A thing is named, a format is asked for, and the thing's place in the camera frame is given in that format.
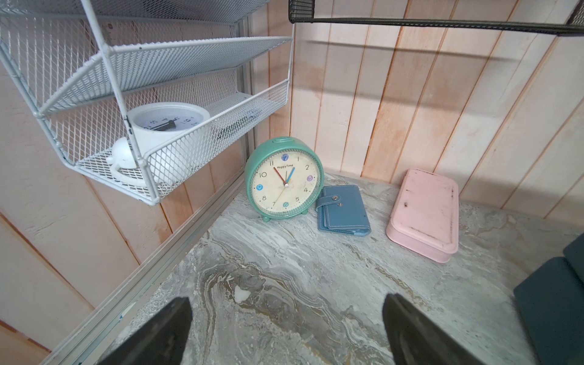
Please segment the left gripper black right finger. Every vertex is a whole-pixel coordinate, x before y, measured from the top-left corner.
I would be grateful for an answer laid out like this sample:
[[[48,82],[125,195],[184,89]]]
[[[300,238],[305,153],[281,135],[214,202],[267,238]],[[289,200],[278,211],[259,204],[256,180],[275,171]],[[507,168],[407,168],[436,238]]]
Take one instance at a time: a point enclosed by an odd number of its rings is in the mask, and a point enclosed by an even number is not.
[[[383,323],[396,364],[481,364],[400,294],[384,300]]]

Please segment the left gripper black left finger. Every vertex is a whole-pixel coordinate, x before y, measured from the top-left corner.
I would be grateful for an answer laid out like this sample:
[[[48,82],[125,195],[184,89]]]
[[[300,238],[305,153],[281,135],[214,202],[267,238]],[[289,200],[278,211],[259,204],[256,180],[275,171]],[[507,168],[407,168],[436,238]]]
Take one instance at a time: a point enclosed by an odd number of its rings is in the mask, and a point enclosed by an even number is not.
[[[187,297],[176,297],[100,363],[181,364],[193,311]]]

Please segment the teal drawer cabinet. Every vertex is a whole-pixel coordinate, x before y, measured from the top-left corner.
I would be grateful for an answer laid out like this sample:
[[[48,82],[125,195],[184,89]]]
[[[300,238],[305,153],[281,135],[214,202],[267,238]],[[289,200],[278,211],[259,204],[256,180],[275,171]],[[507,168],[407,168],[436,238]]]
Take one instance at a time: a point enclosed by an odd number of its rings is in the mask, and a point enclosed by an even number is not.
[[[523,324],[542,364],[583,363],[583,236],[514,289]]]

